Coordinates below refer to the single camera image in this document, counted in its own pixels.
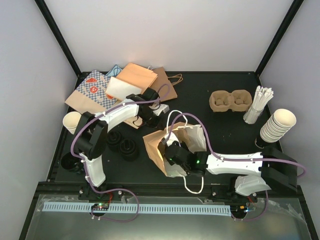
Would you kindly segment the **orange kraft paper bag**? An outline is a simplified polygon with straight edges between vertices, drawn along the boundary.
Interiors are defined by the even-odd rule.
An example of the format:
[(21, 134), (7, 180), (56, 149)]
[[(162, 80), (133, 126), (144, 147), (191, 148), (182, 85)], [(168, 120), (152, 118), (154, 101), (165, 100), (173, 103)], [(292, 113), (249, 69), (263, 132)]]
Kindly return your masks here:
[[(178, 115), (169, 122), (172, 113)], [(142, 137), (148, 157), (166, 177), (183, 179), (184, 188), (198, 195), (204, 189), (204, 175), (211, 154), (207, 150), (206, 129), (193, 114), (173, 110), (169, 113), (166, 127)], [(200, 177), (200, 190), (192, 191), (186, 177)]]

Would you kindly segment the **single cardboard cup carrier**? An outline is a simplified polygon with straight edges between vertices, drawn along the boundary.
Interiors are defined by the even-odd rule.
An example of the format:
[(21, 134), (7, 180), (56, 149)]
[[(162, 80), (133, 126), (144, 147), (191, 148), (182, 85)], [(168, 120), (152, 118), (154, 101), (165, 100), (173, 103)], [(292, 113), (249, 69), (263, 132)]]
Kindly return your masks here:
[(191, 140), (185, 128), (177, 128), (173, 133), (177, 136), (180, 144), (184, 143), (187, 147), (190, 146)]

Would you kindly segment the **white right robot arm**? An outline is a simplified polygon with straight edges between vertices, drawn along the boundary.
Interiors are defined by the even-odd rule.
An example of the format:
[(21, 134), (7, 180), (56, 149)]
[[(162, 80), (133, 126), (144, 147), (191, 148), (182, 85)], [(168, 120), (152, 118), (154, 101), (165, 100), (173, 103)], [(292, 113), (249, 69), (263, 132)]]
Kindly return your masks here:
[(160, 145), (173, 177), (195, 175), (203, 178), (206, 173), (236, 175), (227, 189), (228, 198), (234, 202), (262, 191), (297, 192), (298, 163), (276, 148), (266, 147), (247, 154), (212, 154), (206, 150), (191, 152), (178, 140), (162, 140)]

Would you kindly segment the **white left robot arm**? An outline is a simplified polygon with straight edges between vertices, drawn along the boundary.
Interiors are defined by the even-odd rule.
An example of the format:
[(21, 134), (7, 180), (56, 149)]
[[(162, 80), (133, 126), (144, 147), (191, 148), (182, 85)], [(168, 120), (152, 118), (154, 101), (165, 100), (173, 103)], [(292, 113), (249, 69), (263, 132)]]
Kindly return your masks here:
[(103, 170), (102, 154), (110, 144), (108, 133), (125, 120), (133, 117), (142, 119), (142, 125), (159, 128), (168, 106), (161, 104), (159, 91), (147, 88), (142, 94), (130, 94), (119, 104), (107, 111), (92, 114), (84, 112), (74, 133), (70, 153), (84, 165), (85, 180), (91, 184), (89, 193), (97, 200), (108, 192)]

